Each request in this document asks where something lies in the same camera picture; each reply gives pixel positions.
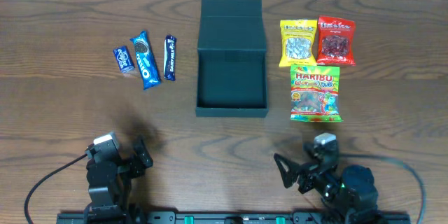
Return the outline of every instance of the red candy bag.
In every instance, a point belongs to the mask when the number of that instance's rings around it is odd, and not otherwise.
[[[317,64],[355,65],[351,43],[355,33],[355,22],[337,17],[319,17],[319,47]]]

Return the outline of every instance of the wooden surface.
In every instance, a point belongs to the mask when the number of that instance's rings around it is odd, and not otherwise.
[[[347,153],[411,164],[428,191],[424,223],[448,213],[448,0],[262,0],[267,35],[266,118],[196,118],[200,0],[0,0],[0,223],[24,223],[23,202],[52,170],[111,130],[126,147],[138,134],[155,165],[135,181],[147,210],[321,209],[315,192],[284,189],[275,152],[298,162],[302,142],[334,132]],[[333,15],[356,21],[355,67],[342,67],[344,122],[292,122],[289,69],[279,68],[281,19]],[[112,49],[149,31],[159,70],[163,41],[178,38],[176,82],[142,90]],[[30,203],[35,223],[89,203],[82,160],[46,181]],[[379,208],[417,219],[420,192],[406,171],[369,160]]]

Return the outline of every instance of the dark green box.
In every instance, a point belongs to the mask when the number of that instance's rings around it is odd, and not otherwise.
[[[261,0],[202,0],[196,116],[265,117]]]

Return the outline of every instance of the yellow wrapper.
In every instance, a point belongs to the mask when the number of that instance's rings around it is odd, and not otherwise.
[[[280,67],[292,64],[316,66],[312,53],[317,20],[282,20]]]

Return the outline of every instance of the gummy candy bag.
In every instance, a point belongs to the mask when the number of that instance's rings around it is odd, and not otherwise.
[[[292,64],[316,66],[312,47],[317,20],[282,20],[280,28],[282,53],[279,66],[289,67]]]
[[[319,17],[319,47],[317,64],[355,65],[351,44],[355,22],[337,17]]]
[[[291,66],[291,120],[342,122],[336,66]]]

